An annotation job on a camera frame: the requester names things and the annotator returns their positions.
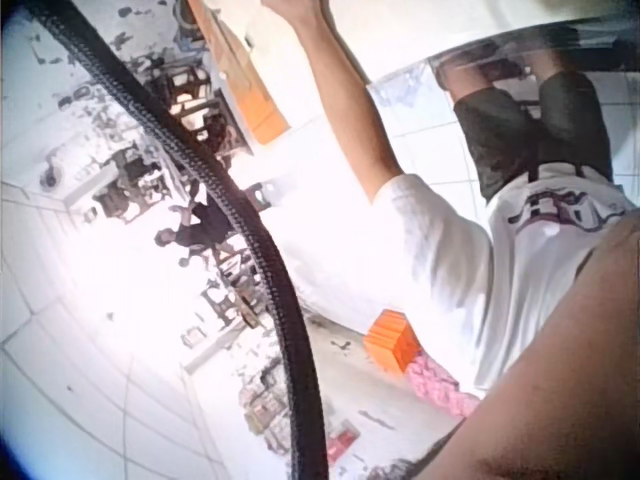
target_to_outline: skin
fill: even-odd
[[[305,49],[338,142],[371,201],[402,174],[365,84],[318,0],[262,0]],[[539,82],[562,71],[528,59]],[[445,72],[459,100],[491,86],[479,72]],[[640,216],[595,249],[535,341],[418,478],[640,478],[638,258]]]

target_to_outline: person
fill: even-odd
[[[180,259],[179,264],[185,267],[193,256],[201,256],[211,249],[215,263],[221,259],[221,253],[233,255],[235,251],[226,245],[227,237],[234,231],[227,216],[220,210],[211,196],[207,196],[207,205],[196,202],[192,196],[189,205],[182,207],[172,205],[169,210],[180,213],[180,226],[178,230],[165,228],[155,236],[156,245],[166,247],[176,243],[189,250],[186,259]],[[191,218],[195,216],[200,223],[192,225]]]
[[[306,52],[387,251],[398,252],[396,284],[422,347],[462,391],[484,398],[543,328],[606,232],[634,208],[612,183],[593,85],[553,52],[528,56],[540,84],[538,121],[479,70],[440,67],[488,202],[487,232],[403,172],[320,0],[262,3],[289,23]]]

